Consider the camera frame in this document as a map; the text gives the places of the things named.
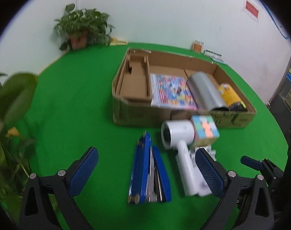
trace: rubik's cube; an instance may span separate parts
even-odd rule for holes
[[[219,138],[219,132],[212,116],[192,116],[195,139],[191,146],[202,147],[213,144]]]

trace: yellow can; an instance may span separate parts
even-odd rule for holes
[[[234,89],[227,83],[223,83],[218,87],[218,91],[223,100],[230,108],[230,111],[246,112],[247,108],[244,102],[240,99]]]

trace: stapler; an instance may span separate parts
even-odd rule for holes
[[[127,202],[140,204],[171,199],[170,181],[160,152],[145,132],[136,144]]]

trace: cable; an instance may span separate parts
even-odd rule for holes
[[[268,15],[270,16],[270,18],[271,18],[272,21],[274,22],[274,24],[275,24],[275,26],[277,27],[277,29],[279,30],[280,34],[283,36],[284,39],[287,40],[287,39],[289,38],[289,36],[285,36],[285,35],[282,34],[281,30],[279,29],[279,26],[277,25],[276,21],[274,20],[274,18],[273,18],[273,16],[272,16],[272,14],[271,14],[269,8],[267,7],[267,5],[266,5],[262,0],[259,0],[259,1],[262,3],[263,7],[265,8],[265,10],[267,11]]]

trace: red sign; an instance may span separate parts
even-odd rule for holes
[[[251,14],[253,14],[256,18],[259,16],[258,9],[253,6],[250,2],[246,1],[246,10],[248,10]]]

